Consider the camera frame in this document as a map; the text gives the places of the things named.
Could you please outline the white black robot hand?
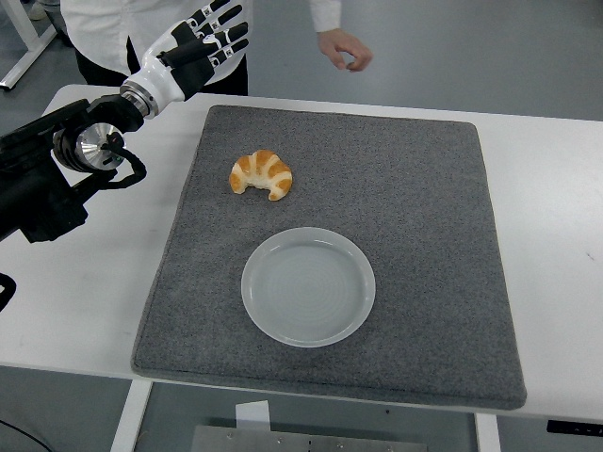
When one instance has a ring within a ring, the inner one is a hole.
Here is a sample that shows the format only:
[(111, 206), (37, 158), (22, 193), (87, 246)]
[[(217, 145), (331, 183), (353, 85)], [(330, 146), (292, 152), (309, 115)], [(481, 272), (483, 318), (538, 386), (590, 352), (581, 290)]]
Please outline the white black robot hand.
[(141, 69), (120, 87), (120, 95), (144, 117), (201, 92), (216, 70), (249, 44), (243, 7), (213, 1), (173, 24), (145, 52)]

